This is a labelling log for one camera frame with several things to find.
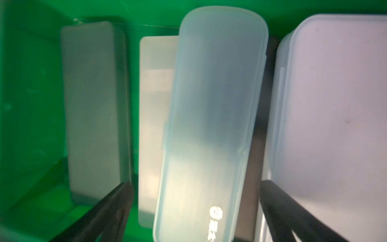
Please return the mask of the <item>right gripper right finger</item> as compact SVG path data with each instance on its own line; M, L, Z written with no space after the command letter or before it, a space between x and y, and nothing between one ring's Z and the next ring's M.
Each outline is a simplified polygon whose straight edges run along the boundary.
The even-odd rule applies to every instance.
M345 242L271 180L261 182L260 203L274 242Z

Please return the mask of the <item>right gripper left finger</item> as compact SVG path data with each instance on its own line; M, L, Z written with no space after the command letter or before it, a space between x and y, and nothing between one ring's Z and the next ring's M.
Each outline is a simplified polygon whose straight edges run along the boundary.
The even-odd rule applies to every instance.
M53 242L121 242L133 205L131 182L119 184Z

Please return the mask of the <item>white opaque pencil case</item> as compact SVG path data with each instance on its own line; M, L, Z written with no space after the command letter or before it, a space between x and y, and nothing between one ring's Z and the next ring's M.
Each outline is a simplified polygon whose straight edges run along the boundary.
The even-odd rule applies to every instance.
M386 15L313 15L280 42L262 178L348 241L386 241Z

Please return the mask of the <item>light blue pencil case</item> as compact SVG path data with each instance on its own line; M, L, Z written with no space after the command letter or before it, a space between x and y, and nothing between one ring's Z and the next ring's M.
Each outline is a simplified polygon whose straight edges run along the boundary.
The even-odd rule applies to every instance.
M179 29L153 226L156 242L234 238L267 58L257 13L190 11Z

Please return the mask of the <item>dark translucent grey pencil case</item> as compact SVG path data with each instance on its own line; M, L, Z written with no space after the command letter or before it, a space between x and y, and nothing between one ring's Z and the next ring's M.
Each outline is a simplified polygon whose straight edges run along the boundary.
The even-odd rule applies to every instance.
M61 30L69 185L94 205L131 179L127 40L110 22Z

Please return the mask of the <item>frosted pencil case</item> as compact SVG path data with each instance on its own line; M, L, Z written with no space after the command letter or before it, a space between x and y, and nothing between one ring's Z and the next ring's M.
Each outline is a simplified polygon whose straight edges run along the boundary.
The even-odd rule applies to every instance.
M138 220L145 228L154 223L178 41L178 36L140 41Z

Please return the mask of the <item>black pencil case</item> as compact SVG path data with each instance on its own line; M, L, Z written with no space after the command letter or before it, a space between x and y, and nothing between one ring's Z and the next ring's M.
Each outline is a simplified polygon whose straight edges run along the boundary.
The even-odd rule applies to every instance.
M278 37L269 36L266 66L235 230L235 242L253 242L255 239L274 68L279 43Z

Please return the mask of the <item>green plastic storage tray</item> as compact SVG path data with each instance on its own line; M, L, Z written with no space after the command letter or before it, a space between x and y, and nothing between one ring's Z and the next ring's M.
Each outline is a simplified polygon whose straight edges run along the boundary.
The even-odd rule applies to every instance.
M139 172L139 43L176 35L203 6L261 15L284 37L319 13L387 12L386 1L1 1L1 240L48 242L89 207L71 200L67 170L60 31L117 22L129 39L133 179Z

